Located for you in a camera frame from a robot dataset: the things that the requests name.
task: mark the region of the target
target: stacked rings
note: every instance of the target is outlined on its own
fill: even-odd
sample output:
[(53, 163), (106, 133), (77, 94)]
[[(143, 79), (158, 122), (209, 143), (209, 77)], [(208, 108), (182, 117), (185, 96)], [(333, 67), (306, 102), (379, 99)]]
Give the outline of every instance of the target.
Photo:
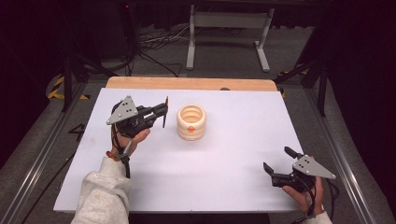
[(185, 105), (177, 112), (177, 132), (186, 140), (197, 140), (205, 133), (206, 113), (198, 105)]

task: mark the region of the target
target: hand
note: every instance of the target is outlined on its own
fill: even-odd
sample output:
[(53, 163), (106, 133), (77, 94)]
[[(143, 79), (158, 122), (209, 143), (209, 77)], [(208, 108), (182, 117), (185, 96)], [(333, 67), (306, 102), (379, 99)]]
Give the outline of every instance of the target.
[[(147, 138), (147, 136), (149, 136), (149, 133), (150, 133), (150, 129), (145, 129), (142, 132), (138, 133), (134, 138), (132, 138), (132, 144), (129, 149), (128, 156), (131, 156), (132, 153), (134, 153), (134, 151), (137, 148), (137, 144), (143, 142), (143, 140), (145, 140)], [(111, 140), (112, 141), (113, 141), (113, 137), (114, 137), (113, 132), (111, 132)], [(117, 138), (119, 139), (119, 143), (120, 143), (121, 147), (126, 147), (129, 143), (129, 141), (131, 140), (131, 138), (122, 136), (119, 132), (117, 132)], [(118, 152), (117, 148), (112, 144), (111, 153), (113, 155), (115, 155), (117, 152)]]
[[(317, 216), (323, 213), (322, 204), (323, 204), (323, 191), (324, 191), (321, 178), (318, 176), (317, 176), (317, 181), (315, 183), (315, 187), (316, 187), (316, 192), (315, 189), (311, 189), (311, 191), (314, 195), (316, 193), (314, 214)], [(294, 199), (294, 201), (297, 202), (297, 205), (302, 212), (304, 213), (308, 212), (309, 204), (308, 201), (306, 200), (306, 197), (310, 197), (308, 192), (300, 193), (290, 186), (283, 186), (282, 189), (286, 193), (288, 193), (289, 196), (292, 199)]]

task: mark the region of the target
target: white tabletop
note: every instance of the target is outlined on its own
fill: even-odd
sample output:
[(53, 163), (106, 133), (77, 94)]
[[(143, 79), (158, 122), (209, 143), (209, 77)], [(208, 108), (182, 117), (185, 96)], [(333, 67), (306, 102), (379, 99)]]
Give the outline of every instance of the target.
[[(131, 212), (284, 212), (293, 200), (274, 188), (264, 172), (291, 173), (302, 152), (288, 111), (277, 91), (181, 91), (102, 89), (77, 154), (55, 203), (55, 211), (75, 212), (83, 177), (98, 171), (111, 149), (106, 120), (114, 104), (131, 95), (136, 105), (155, 106), (169, 96), (162, 118), (130, 160)], [(197, 141), (177, 134), (177, 111), (199, 105), (207, 115), (206, 133)]]

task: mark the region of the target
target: aluminum rail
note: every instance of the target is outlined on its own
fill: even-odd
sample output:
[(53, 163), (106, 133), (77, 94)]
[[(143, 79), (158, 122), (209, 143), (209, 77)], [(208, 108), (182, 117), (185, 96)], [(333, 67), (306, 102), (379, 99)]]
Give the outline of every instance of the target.
[(77, 86), (73, 92), (73, 100), (70, 106), (66, 109), (66, 111), (61, 113), (59, 118), (56, 120), (55, 126), (49, 134), (49, 138), (47, 139), (44, 146), (41, 148), (41, 151), (38, 154), (35, 163), (25, 177), (20, 189), (18, 190), (17, 195), (15, 196), (14, 200), (12, 201), (0, 223), (15, 223), (18, 216), (21, 214), (22, 208), (26, 204), (27, 199), (32, 193), (33, 188), (38, 181), (38, 178), (41, 176), (41, 173), (43, 172), (44, 167), (46, 166), (47, 161), (50, 158), (55, 144), (59, 139), (59, 135), (61, 134), (62, 128), (64, 127), (68, 117), (70, 116), (76, 105), (76, 102), (78, 101), (79, 96), (83, 93), (86, 86), (85, 83), (78, 83), (76, 85)]
[(326, 137), (331, 146), (330, 152), (332, 154), (332, 159), (334, 160), (338, 172), (340, 173), (340, 176), (346, 187), (346, 191), (353, 203), (353, 206), (355, 207), (356, 213), (358, 214), (361, 223), (376, 224), (375, 218), (373, 214), (370, 212), (369, 205), (364, 199), (363, 193), (361, 192), (361, 188), (359, 187), (359, 184), (355, 176), (353, 175), (352, 170), (349, 167), (349, 164), (347, 163), (347, 159), (344, 153), (342, 152), (341, 148), (337, 146), (337, 144), (334, 141), (334, 138), (332, 137), (332, 130), (330, 128), (329, 122), (326, 120), (326, 118), (323, 118), (320, 115), (320, 112), (318, 111), (317, 97), (314, 91), (311, 89), (305, 89), (305, 94), (309, 101), (309, 104), (315, 110), (315, 114), (317, 116), (321, 128), (326, 134)]

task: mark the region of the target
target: white sleeve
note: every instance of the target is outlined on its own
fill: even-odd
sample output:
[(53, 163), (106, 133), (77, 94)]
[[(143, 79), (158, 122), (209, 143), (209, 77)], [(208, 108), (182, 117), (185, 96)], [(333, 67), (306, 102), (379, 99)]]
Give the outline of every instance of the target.
[(82, 181), (72, 223), (128, 223), (130, 190), (124, 164), (103, 158), (100, 171), (89, 173)]
[(324, 211), (322, 214), (319, 214), (311, 219), (307, 219), (303, 222), (304, 224), (332, 224), (327, 212)]

